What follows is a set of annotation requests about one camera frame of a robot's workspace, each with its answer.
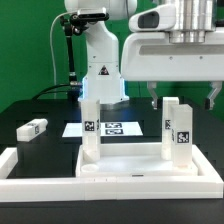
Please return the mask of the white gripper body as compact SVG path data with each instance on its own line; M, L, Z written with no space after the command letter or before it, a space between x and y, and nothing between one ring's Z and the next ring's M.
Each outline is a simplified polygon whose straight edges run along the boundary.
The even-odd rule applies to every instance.
M165 32L131 34L123 47L121 75L126 81L224 81L224 30L190 44L172 44Z

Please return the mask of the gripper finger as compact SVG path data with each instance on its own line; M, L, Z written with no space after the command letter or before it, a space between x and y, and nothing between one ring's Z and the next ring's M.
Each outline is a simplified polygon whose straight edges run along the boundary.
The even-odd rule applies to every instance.
M215 105L215 99L222 90L222 81L212 81L210 83L211 91L205 98L205 109L212 110Z
M152 97L152 106L154 109L157 109L157 101L158 101L158 96L155 92L156 87L157 87L156 82L148 82L147 83L147 89Z

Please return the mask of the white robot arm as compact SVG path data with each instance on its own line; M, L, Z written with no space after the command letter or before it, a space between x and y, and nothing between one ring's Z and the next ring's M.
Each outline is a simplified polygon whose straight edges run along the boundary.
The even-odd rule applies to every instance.
M161 0L138 13L137 0L64 0L75 34L85 34L88 70L81 98L115 104L126 81L209 82L206 107L224 83L224 27L215 25L216 0Z

